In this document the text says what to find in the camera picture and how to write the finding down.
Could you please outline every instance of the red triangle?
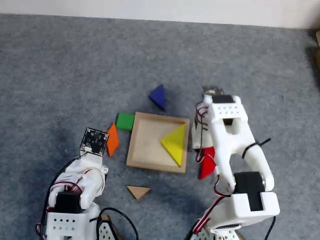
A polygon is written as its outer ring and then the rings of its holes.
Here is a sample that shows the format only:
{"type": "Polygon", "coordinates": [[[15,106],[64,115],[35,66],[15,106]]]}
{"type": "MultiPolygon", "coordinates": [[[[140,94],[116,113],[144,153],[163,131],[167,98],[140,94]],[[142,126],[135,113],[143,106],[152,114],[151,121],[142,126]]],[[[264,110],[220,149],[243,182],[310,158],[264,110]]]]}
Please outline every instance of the red triangle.
{"type": "MultiPolygon", "coordinates": [[[[210,155],[213,158],[215,157],[214,147],[206,147],[203,149],[203,155],[210,155]]],[[[215,171],[216,164],[209,156],[205,156],[202,160],[201,171],[199,179],[204,179],[215,171]]]]}

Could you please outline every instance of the green block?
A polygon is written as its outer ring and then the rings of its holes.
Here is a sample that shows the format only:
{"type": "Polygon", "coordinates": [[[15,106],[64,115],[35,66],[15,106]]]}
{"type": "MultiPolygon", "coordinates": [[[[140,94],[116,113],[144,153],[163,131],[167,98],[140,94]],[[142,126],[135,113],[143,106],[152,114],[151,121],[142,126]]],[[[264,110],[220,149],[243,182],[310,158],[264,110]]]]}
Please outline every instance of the green block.
{"type": "Polygon", "coordinates": [[[132,131],[134,126],[135,115],[127,114],[127,113],[119,113],[118,120],[116,122],[117,129],[123,129],[132,131]]]}

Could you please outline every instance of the floor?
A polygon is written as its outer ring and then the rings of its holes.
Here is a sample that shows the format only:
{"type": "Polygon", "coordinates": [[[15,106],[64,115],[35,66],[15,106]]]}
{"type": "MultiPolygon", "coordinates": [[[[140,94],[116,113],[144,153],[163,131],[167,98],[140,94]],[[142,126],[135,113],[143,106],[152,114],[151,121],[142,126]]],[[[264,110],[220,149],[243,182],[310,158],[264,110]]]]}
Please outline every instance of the floor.
{"type": "MultiPolygon", "coordinates": [[[[241,97],[275,178],[281,213],[272,240],[318,239],[320,78],[306,30],[203,23],[0,15],[0,234],[34,240],[48,185],[79,154],[86,127],[106,130],[117,113],[192,119],[203,85],[241,97]],[[148,94],[164,84],[167,111],[148,94]]],[[[125,212],[142,240],[182,240],[216,198],[214,177],[126,167],[130,133],[96,202],[125,212]],[[126,185],[147,186],[136,201],[126,185]]],[[[240,157],[235,172],[248,170],[240,157]]],[[[133,231],[111,214],[126,239],[133,231]]],[[[240,232],[262,240],[271,219],[240,232]]]]}

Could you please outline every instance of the tan triangle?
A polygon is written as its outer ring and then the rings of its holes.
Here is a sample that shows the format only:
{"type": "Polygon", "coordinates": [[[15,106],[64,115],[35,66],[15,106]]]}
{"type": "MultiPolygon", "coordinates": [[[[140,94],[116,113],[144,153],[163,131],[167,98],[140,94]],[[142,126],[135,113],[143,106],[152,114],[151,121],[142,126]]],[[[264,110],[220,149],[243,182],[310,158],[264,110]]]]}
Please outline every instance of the tan triangle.
{"type": "Polygon", "coordinates": [[[134,196],[135,199],[139,200],[142,198],[147,192],[150,191],[149,187],[142,187],[142,186],[126,186],[130,193],[134,196]]]}

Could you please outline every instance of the triangle block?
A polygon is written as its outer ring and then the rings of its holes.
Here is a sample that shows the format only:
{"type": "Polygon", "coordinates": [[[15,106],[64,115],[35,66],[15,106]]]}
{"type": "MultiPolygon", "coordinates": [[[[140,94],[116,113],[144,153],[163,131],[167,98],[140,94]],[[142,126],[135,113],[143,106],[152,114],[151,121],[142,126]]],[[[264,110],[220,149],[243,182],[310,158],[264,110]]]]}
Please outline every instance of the triangle block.
{"type": "Polygon", "coordinates": [[[211,157],[206,156],[206,155],[210,155],[213,158],[215,158],[215,149],[214,147],[206,147],[203,149],[203,155],[204,159],[202,160],[201,163],[201,170],[200,170],[200,174],[199,174],[199,179],[204,179],[207,176],[209,176],[210,174],[212,174],[215,171],[216,168],[216,164],[215,162],[211,159],[211,157]]]}
{"type": "Polygon", "coordinates": [[[126,186],[126,187],[130,191],[130,193],[134,196],[134,198],[137,200],[142,198],[151,189],[149,187],[142,187],[142,186],[126,186]]]}
{"type": "Polygon", "coordinates": [[[162,146],[167,150],[179,167],[181,167],[182,164],[185,130],[186,125],[183,124],[161,140],[162,146]]]}
{"type": "Polygon", "coordinates": [[[108,150],[108,154],[111,157],[117,147],[119,146],[119,137],[118,137],[118,132],[116,125],[113,123],[112,126],[109,128],[108,132],[109,138],[108,141],[106,142],[106,147],[108,150]]]}
{"type": "Polygon", "coordinates": [[[165,88],[163,84],[153,90],[150,93],[149,98],[162,110],[166,109],[165,88]]]}

